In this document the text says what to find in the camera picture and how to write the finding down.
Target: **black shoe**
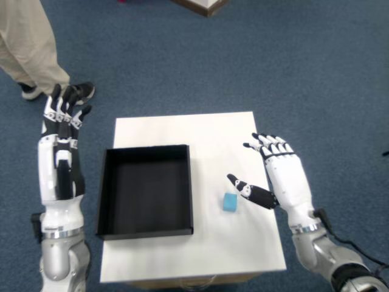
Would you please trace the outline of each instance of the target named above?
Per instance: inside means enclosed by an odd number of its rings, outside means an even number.
[[[77,93],[76,105],[83,105],[95,94],[95,86],[91,82],[85,82],[77,85],[72,85]]]
[[[22,87],[22,97],[26,100],[36,99],[42,93],[42,90],[40,90],[36,86],[31,87],[24,83],[18,84],[20,85],[20,87]]]

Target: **robotic arm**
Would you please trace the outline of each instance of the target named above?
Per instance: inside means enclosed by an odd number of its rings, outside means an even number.
[[[289,144],[282,138],[265,134],[253,134],[253,137],[259,143],[243,145],[261,153],[274,192],[248,185],[231,174],[227,177],[249,201],[267,209],[280,205],[287,212],[300,263],[309,271],[321,274],[335,292],[389,292],[385,282],[369,271],[356,252],[337,246],[329,239],[327,230],[333,235],[331,225],[324,210],[313,208],[301,160]]]
[[[78,157],[78,131],[91,106],[74,117],[76,95],[72,87],[56,85],[48,97],[38,144],[39,179],[43,214],[33,214],[35,233],[42,246],[42,292],[85,291],[90,263],[84,242],[80,203],[85,193]]]

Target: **black box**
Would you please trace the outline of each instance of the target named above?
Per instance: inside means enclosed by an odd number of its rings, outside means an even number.
[[[189,146],[105,151],[97,236],[117,240],[190,234]]]

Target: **beige pants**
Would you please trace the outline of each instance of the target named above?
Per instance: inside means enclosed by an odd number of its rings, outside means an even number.
[[[57,63],[54,34],[40,0],[0,0],[0,67],[16,82],[50,94],[69,76]]]

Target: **blue block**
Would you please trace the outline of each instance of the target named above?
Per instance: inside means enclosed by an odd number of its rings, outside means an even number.
[[[237,201],[238,201],[237,195],[235,195],[234,193],[225,193],[224,200],[223,200],[223,210],[229,212],[235,212]]]

